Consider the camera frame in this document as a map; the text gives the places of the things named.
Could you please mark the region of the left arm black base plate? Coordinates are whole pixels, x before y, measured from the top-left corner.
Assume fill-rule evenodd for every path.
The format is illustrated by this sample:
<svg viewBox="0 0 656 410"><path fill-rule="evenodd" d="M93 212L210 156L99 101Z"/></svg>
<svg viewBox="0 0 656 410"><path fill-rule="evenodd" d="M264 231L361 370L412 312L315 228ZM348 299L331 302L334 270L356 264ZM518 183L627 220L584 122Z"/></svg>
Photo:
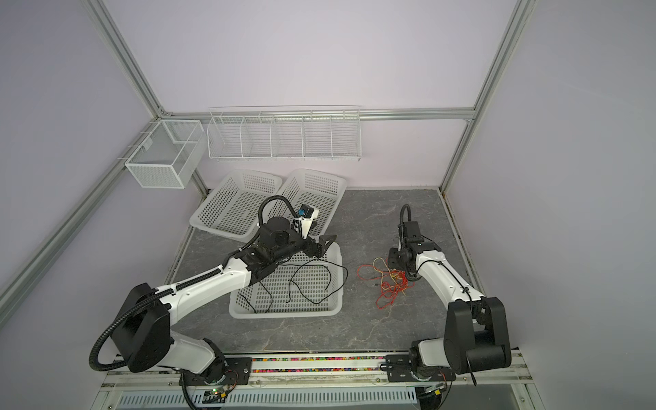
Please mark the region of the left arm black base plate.
<svg viewBox="0 0 656 410"><path fill-rule="evenodd" d="M183 370L181 377L184 378L187 386L246 385L249 382L252 365L253 358L250 356L228 357L221 364L213 364L200 374Z"/></svg>

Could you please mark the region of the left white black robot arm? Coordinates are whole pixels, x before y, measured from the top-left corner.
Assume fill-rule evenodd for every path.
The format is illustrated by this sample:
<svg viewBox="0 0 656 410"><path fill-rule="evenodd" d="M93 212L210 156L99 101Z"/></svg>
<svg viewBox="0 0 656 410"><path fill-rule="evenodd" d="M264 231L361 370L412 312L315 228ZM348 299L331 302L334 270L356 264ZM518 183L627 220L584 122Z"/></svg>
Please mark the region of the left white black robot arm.
<svg viewBox="0 0 656 410"><path fill-rule="evenodd" d="M263 281L292 256L323 257L337 238L311 237L318 213L308 205L294 208L285 196L270 196L257 210L256 234L219 266L170 285L133 287L114 321L92 345L89 367L96 372L167 367L194 374L206 384L222 381L231 369L220 348L172 327L206 304Z"/></svg>

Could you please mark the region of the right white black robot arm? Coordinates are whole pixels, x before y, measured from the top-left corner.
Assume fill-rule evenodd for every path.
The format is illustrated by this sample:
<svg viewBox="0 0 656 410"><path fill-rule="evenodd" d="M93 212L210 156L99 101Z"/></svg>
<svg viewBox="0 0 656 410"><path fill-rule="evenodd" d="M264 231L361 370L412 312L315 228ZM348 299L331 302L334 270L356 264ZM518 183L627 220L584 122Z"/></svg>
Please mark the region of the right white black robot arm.
<svg viewBox="0 0 656 410"><path fill-rule="evenodd" d="M415 341L408 351L413 377L428 381L445 370L464 374L510 367L512 347L500 299L487 297L453 268L442 249L421 233L407 204L397 228L399 244L389 250L389 266L411 282L425 280L447 309L443 336Z"/></svg>

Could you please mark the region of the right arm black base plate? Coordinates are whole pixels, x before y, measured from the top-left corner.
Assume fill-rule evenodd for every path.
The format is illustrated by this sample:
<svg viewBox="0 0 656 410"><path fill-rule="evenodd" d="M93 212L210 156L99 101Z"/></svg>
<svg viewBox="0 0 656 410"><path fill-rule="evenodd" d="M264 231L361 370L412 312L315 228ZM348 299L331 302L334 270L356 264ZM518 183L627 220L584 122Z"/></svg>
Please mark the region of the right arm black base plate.
<svg viewBox="0 0 656 410"><path fill-rule="evenodd" d="M386 355L379 370L387 374L391 383L452 382L456 375L449 367L427 367L410 354Z"/></svg>

